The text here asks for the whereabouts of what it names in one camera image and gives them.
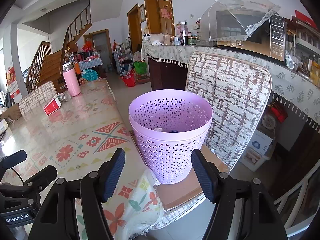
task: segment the blue checkered tablecloth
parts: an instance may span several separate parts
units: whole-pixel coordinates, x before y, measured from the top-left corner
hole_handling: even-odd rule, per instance
[[[80,62],[79,63],[79,67],[80,67],[80,70],[83,71],[85,69],[88,69],[88,68],[93,68],[93,67],[97,67],[97,66],[100,66],[100,65],[103,65],[103,62],[101,60],[101,58],[95,58],[91,61],[87,61],[87,62]]]

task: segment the purple plastic basket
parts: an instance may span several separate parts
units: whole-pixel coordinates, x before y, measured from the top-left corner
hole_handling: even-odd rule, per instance
[[[143,159],[158,180],[182,181],[191,170],[192,151],[201,148],[211,125],[210,104],[190,92],[156,90],[132,101],[129,116]]]

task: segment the pink water bottle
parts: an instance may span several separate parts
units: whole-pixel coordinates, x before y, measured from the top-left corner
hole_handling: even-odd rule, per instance
[[[70,62],[63,64],[63,77],[71,96],[80,94],[80,86],[76,76],[76,71]]]

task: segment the picture frame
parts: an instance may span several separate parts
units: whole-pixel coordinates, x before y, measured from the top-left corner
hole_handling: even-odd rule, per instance
[[[143,23],[144,21],[147,20],[146,18],[146,10],[145,10],[145,7],[144,7],[144,3],[139,6],[139,14],[140,14],[140,22]]]

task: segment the stair railing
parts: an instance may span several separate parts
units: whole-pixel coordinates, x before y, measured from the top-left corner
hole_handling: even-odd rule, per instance
[[[85,14],[86,18],[86,24],[91,23],[91,16],[90,16],[90,9],[89,9],[90,4],[87,5],[86,8],[82,10],[81,13],[73,20],[73,22],[69,25],[67,28],[67,32],[63,41],[63,47],[62,47],[62,53],[61,53],[61,59],[60,59],[60,73],[62,73],[62,65],[63,65],[63,59],[65,58],[65,51],[69,51],[70,49],[70,42],[74,40],[74,36],[80,34],[80,30],[84,29],[83,28],[83,23],[82,23],[82,15]],[[80,18],[80,28],[77,30],[77,19]],[[72,33],[72,27],[74,27],[75,34],[73,35]]]
[[[28,68],[28,75],[25,80],[28,93],[31,93],[37,88],[37,83],[40,82],[40,71],[44,63],[44,59],[51,55],[50,42],[42,41],[32,60],[31,66]]]

